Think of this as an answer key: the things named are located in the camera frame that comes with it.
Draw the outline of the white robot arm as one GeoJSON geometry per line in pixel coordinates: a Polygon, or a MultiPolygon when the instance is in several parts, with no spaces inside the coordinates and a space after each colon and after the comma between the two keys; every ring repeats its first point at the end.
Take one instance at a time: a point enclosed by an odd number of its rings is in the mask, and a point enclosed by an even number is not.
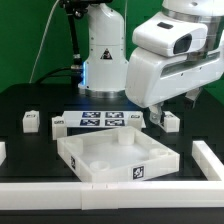
{"type": "Polygon", "coordinates": [[[136,49],[125,57],[124,19],[104,4],[88,7],[86,95],[125,94],[150,120],[161,120],[163,102],[183,94],[195,104],[201,87],[224,74],[224,0],[164,0],[162,10],[133,31],[136,49]]]}

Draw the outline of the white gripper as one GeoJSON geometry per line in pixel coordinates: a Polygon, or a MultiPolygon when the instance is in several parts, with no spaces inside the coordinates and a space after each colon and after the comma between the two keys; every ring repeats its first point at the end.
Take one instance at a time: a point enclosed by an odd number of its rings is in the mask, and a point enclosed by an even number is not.
{"type": "Polygon", "coordinates": [[[198,61],[187,61],[186,55],[167,58],[136,48],[128,65],[125,93],[139,107],[150,106],[150,121],[159,122],[163,101],[187,92],[185,106],[194,108],[201,86],[218,80],[223,73],[224,42],[198,61]]]}

